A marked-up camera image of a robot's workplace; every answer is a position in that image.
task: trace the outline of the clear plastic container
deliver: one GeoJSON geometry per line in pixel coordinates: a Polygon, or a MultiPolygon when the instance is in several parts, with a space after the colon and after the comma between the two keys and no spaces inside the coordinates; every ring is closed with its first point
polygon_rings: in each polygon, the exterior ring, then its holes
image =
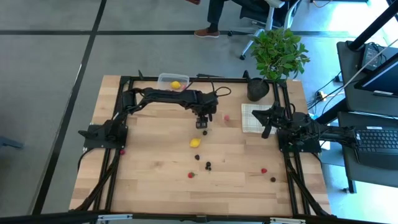
{"type": "Polygon", "coordinates": [[[172,91],[182,91],[189,84],[189,76],[162,73],[157,79],[157,88],[160,90],[172,90],[172,91]],[[178,82],[179,85],[172,87],[172,82],[178,82]]]}

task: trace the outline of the person's leg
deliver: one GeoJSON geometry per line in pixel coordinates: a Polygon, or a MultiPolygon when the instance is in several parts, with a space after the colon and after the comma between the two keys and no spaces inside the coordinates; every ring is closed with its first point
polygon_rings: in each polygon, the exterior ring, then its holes
{"type": "Polygon", "coordinates": [[[196,30],[195,36],[217,38],[220,35],[218,31],[218,22],[223,12],[224,2],[225,0],[210,0],[207,14],[207,21],[210,23],[210,26],[206,29],[196,30]]]}
{"type": "Polygon", "coordinates": [[[260,2],[257,0],[232,0],[232,1],[242,7],[250,8],[253,11],[257,12],[264,12],[264,11],[268,12],[269,10],[269,5],[265,1],[264,2],[260,2]]]}

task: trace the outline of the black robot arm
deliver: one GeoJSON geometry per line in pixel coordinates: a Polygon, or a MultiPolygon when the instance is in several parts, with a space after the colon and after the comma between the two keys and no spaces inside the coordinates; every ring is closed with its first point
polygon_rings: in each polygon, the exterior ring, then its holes
{"type": "Polygon", "coordinates": [[[263,138],[268,138],[271,127],[278,129],[280,148],[284,151],[320,152],[319,140],[333,141],[345,146],[360,144],[354,127],[334,127],[319,124],[308,114],[294,112],[292,119],[285,116],[285,108],[275,102],[269,110],[252,114],[265,126],[263,138]]]}
{"type": "Polygon", "coordinates": [[[202,93],[198,90],[183,90],[181,92],[155,90],[153,88],[133,88],[123,93],[124,110],[133,114],[142,110],[146,105],[153,102],[175,103],[186,110],[191,109],[198,116],[196,127],[207,128],[208,120],[213,121],[212,114],[217,111],[217,94],[215,91],[202,93]],[[137,104],[136,95],[142,95],[142,100],[137,104]]]}
{"type": "Polygon", "coordinates": [[[207,128],[207,122],[213,120],[212,115],[217,111],[218,97],[217,90],[214,88],[209,93],[188,89],[177,92],[153,88],[133,88],[123,92],[122,110],[113,119],[105,121],[102,125],[92,124],[87,131],[79,131],[79,134],[85,137],[84,147],[87,148],[123,148],[127,137],[127,126],[124,124],[127,115],[140,111],[153,102],[174,103],[186,110],[190,109],[197,115],[196,128],[207,128]],[[137,103],[137,94],[142,96],[139,103],[137,103]]]}

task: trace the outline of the lemon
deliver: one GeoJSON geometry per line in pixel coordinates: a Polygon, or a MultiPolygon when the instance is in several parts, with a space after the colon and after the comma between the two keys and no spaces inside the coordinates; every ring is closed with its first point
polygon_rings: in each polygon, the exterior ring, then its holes
{"type": "Polygon", "coordinates": [[[200,145],[200,139],[192,139],[189,146],[191,147],[198,147],[200,145]]]}
{"type": "Polygon", "coordinates": [[[173,90],[178,90],[179,88],[181,88],[180,82],[177,82],[177,81],[172,82],[170,85],[173,90]]]}

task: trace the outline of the brown shoe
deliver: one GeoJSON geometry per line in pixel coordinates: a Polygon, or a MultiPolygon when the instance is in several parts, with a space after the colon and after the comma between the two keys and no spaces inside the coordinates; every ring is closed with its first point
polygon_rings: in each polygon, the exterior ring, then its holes
{"type": "Polygon", "coordinates": [[[208,30],[207,28],[202,30],[196,30],[194,34],[197,37],[212,37],[212,38],[218,38],[218,36],[220,35],[219,31],[209,33],[207,32],[207,30],[208,30]]]}
{"type": "Polygon", "coordinates": [[[190,3],[194,3],[194,4],[196,4],[196,5],[199,5],[199,4],[200,4],[200,0],[186,0],[186,1],[188,1],[188,2],[190,2],[190,3]]]}

